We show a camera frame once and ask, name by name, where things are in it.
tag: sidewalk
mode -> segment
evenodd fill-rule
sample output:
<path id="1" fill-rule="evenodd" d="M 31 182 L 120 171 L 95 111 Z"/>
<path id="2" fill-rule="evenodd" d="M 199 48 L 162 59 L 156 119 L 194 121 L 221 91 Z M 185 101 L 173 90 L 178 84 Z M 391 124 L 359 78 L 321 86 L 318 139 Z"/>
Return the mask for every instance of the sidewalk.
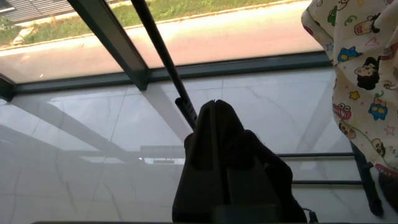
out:
<path id="1" fill-rule="evenodd" d="M 159 24 L 176 65 L 321 50 L 302 28 L 310 1 Z M 162 62 L 143 27 L 127 30 L 150 68 Z M 121 68 L 95 36 L 0 52 L 2 73 L 17 83 L 79 77 Z"/>

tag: metal rack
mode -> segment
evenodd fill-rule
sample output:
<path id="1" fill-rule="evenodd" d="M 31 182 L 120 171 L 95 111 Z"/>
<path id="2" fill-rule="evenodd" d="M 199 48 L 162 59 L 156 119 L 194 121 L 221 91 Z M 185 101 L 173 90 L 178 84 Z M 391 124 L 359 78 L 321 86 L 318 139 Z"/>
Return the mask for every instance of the metal rack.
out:
<path id="1" fill-rule="evenodd" d="M 164 41 L 156 27 L 155 21 L 150 13 L 145 0 L 131 1 L 144 25 L 160 59 L 163 61 L 171 80 L 174 83 L 180 97 L 175 100 L 181 113 L 184 115 L 188 124 L 195 129 L 197 114 L 190 101 L 189 95 L 175 69 L 172 58 L 164 44 Z M 369 207 L 373 214 L 381 216 L 383 208 L 377 194 L 375 183 L 370 173 L 372 165 L 368 163 L 359 149 L 351 143 L 353 152 L 330 152 L 330 153 L 305 153 L 305 154 L 278 154 L 282 158 L 319 158 L 319 157 L 353 157 L 359 171 L 361 180 L 294 180 L 293 184 L 302 185 L 362 185 L 368 198 Z"/>

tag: pink star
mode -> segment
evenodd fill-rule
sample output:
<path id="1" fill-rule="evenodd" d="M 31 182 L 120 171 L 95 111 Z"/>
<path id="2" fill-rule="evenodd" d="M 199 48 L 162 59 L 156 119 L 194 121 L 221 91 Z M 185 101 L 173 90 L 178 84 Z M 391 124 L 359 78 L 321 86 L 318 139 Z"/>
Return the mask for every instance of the pink star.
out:
<path id="1" fill-rule="evenodd" d="M 387 125 L 387 127 L 384 128 L 384 130 L 386 131 L 386 135 L 391 134 L 392 136 L 394 136 L 394 131 L 396 130 L 396 127 Z"/>

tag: glossy floor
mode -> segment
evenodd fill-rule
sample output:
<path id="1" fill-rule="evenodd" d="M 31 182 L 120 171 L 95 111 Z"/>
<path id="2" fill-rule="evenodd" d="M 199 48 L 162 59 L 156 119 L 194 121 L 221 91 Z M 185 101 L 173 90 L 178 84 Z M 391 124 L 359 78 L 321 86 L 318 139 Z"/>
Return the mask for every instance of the glossy floor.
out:
<path id="1" fill-rule="evenodd" d="M 223 99 L 275 152 L 350 152 L 332 119 L 331 69 L 184 81 L 197 112 Z M 190 133 L 172 83 L 20 95 L 0 102 L 0 223 L 171 221 Z M 287 161 L 295 179 L 359 180 L 352 159 Z M 392 223 L 361 187 L 294 187 L 320 222 Z"/>

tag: patterned cloth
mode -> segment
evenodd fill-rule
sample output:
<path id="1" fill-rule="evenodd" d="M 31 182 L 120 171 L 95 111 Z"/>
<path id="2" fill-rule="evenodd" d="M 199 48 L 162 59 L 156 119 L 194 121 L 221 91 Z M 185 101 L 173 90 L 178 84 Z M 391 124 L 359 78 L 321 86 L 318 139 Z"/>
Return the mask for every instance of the patterned cloth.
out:
<path id="1" fill-rule="evenodd" d="M 398 1 L 313 0 L 302 23 L 333 63 L 339 129 L 398 178 Z"/>

